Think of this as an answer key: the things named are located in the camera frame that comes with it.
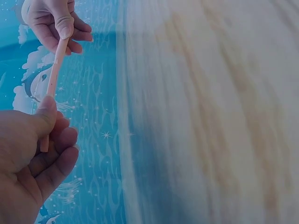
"fingernail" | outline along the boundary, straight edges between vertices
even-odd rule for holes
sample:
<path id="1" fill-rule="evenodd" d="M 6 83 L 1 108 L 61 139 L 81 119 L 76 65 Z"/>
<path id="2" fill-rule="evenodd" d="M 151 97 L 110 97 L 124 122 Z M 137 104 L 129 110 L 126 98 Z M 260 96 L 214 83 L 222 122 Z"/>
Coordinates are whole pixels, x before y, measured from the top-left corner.
<path id="1" fill-rule="evenodd" d="M 39 110 L 53 110 L 56 107 L 56 102 L 51 95 L 47 95 L 38 106 Z"/>
<path id="2" fill-rule="evenodd" d="M 69 38 L 71 36 L 71 29 L 68 27 L 63 27 L 60 35 L 63 40 Z"/>
<path id="3" fill-rule="evenodd" d="M 77 144 L 73 146 L 74 148 L 76 148 L 78 151 L 80 151 L 80 146 L 78 146 Z"/>

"pink straw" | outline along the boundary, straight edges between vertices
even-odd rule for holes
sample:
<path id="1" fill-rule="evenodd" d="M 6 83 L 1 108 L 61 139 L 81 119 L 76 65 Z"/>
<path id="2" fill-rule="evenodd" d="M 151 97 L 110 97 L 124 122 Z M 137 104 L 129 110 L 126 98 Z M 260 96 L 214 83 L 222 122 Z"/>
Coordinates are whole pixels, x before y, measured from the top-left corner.
<path id="1" fill-rule="evenodd" d="M 52 66 L 52 71 L 50 74 L 50 80 L 49 80 L 48 89 L 47 89 L 47 95 L 51 95 L 53 98 L 55 97 L 58 73 L 59 73 L 62 61 L 64 60 L 65 51 L 66 51 L 68 42 L 69 42 L 68 38 L 65 40 L 60 39 L 56 53 L 55 53 L 54 64 Z M 40 151 L 43 153 L 47 153 L 48 149 L 49 149 L 49 136 L 46 136 L 43 139 L 41 139 L 41 141 L 40 141 Z"/>

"wooden surface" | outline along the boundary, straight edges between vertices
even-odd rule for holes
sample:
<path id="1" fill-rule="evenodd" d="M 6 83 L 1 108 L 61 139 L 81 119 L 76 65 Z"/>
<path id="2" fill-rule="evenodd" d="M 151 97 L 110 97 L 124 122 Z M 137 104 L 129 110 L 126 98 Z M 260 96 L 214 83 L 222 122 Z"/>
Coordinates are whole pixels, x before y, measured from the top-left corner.
<path id="1" fill-rule="evenodd" d="M 299 1 L 127 0 L 128 223 L 299 223 Z"/>

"finger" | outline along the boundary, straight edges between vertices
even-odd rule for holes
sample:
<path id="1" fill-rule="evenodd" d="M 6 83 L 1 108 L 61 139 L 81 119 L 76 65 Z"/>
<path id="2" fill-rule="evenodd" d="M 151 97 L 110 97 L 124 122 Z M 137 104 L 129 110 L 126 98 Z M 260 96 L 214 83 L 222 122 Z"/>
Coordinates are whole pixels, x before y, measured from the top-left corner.
<path id="1" fill-rule="evenodd" d="M 55 37 L 57 40 L 59 40 L 60 37 L 59 37 L 59 34 L 58 34 L 58 32 L 57 32 L 57 30 L 56 30 L 54 24 L 49 25 L 49 29 L 50 29 L 51 33 L 54 35 L 54 37 Z M 66 47 L 65 54 L 66 54 L 66 55 L 71 55 L 71 49 L 69 48 L 69 46 Z"/>
<path id="2" fill-rule="evenodd" d="M 30 125 L 37 139 L 45 137 L 53 130 L 56 122 L 57 107 L 52 96 L 46 96 L 38 107 L 35 115 L 30 116 Z"/>
<path id="3" fill-rule="evenodd" d="M 74 32 L 74 18 L 69 12 L 67 1 L 47 1 L 47 4 L 60 38 L 65 40 L 71 37 Z"/>
<path id="4" fill-rule="evenodd" d="M 56 119 L 59 120 L 59 119 L 61 119 L 63 117 L 64 117 L 64 115 L 60 111 L 57 111 Z"/>
<path id="5" fill-rule="evenodd" d="M 80 31 L 91 33 L 92 27 L 81 20 L 75 12 L 71 13 L 74 18 L 74 27 Z"/>
<path id="6" fill-rule="evenodd" d="M 53 128 L 53 131 L 50 133 L 51 140 L 56 141 L 60 136 L 61 132 L 69 126 L 70 126 L 70 121 L 66 118 L 61 118 L 57 120 Z"/>
<path id="7" fill-rule="evenodd" d="M 31 174 L 36 177 L 52 165 L 63 151 L 77 142 L 78 133 L 73 128 L 66 128 L 55 141 L 50 141 L 48 153 L 40 153 L 28 165 Z"/>
<path id="8" fill-rule="evenodd" d="M 45 24 L 33 24 L 31 29 L 41 44 L 55 54 L 58 46 L 58 39 L 54 37 L 49 27 Z"/>
<path id="9" fill-rule="evenodd" d="M 76 41 L 93 41 L 93 35 L 91 33 L 83 32 L 78 29 L 74 30 L 74 34 L 71 38 Z"/>
<path id="10" fill-rule="evenodd" d="M 61 112 L 57 112 L 56 123 L 55 123 L 55 126 L 54 126 L 52 132 L 50 133 L 51 139 L 57 139 L 57 137 L 61 134 L 61 132 L 64 129 L 66 129 L 69 125 L 70 125 L 70 121 L 66 118 L 63 118 L 63 114 Z M 40 154 L 41 144 L 42 144 L 42 140 L 39 140 L 37 143 L 37 149 L 36 149 L 35 156 Z"/>
<path id="11" fill-rule="evenodd" d="M 68 46 L 69 46 L 71 52 L 81 54 L 83 51 L 82 46 L 73 40 L 69 40 Z"/>
<path id="12" fill-rule="evenodd" d="M 40 175 L 36 177 L 36 183 L 45 201 L 62 181 L 71 173 L 78 159 L 78 149 L 67 148 L 59 158 Z"/>

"wood grain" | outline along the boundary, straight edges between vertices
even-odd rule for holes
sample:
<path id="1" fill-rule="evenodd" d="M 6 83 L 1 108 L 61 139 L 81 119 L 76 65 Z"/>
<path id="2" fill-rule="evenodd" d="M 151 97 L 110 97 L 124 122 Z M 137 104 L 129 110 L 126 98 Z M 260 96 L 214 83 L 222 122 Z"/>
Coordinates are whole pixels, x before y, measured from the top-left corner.
<path id="1" fill-rule="evenodd" d="M 127 0 L 128 223 L 299 223 L 299 1 Z"/>

